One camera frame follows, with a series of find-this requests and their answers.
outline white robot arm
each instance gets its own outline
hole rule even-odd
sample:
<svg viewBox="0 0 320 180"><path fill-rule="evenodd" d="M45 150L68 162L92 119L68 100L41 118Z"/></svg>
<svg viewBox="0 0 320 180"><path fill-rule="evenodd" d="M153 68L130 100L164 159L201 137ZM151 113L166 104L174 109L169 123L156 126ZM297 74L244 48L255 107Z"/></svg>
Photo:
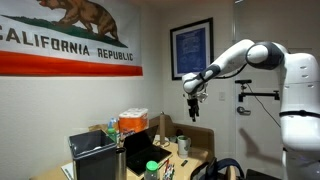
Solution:
<svg viewBox="0 0 320 180"><path fill-rule="evenodd" d="M266 70L281 68L283 179L320 179L320 71L317 60L310 54L290 54L273 42L242 40L236 43L199 74L182 77L190 117L195 121L195 116L199 116L198 101L208 96L205 88L210 79L245 64Z"/></svg>

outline orange container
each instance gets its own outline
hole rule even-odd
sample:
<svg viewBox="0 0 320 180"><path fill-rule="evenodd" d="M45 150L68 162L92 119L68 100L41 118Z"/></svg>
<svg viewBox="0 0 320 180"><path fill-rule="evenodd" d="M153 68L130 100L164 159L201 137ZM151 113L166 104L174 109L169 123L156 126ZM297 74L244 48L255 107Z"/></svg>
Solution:
<svg viewBox="0 0 320 180"><path fill-rule="evenodd" d="M119 115L119 130L130 135L148 128L148 109L131 108Z"/></svg>

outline paper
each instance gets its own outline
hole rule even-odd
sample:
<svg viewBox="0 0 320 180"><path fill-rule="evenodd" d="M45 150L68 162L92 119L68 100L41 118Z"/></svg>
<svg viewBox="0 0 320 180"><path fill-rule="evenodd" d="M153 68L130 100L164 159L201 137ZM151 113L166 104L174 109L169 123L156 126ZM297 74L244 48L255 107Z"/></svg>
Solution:
<svg viewBox="0 0 320 180"><path fill-rule="evenodd" d="M61 166L61 169L69 180L74 179L74 177L73 177L73 163L72 162Z"/></svg>

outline black box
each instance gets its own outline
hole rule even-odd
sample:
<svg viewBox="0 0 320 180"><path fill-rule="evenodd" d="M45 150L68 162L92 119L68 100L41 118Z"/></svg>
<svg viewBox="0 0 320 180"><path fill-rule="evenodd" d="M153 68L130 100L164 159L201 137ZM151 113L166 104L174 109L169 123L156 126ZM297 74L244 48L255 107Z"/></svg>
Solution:
<svg viewBox="0 0 320 180"><path fill-rule="evenodd" d="M115 179L116 144L102 130L69 137L75 180Z"/></svg>

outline laptop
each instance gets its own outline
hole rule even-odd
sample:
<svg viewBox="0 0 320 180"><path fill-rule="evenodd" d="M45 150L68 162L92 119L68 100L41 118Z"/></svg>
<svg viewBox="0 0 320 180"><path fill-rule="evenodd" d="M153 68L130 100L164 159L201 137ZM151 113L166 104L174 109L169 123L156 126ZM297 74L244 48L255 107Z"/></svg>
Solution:
<svg viewBox="0 0 320 180"><path fill-rule="evenodd" d="M137 176L144 173L148 161L159 163L171 154L153 144L157 130L158 126L153 126L125 138L123 146L127 149L126 164Z"/></svg>

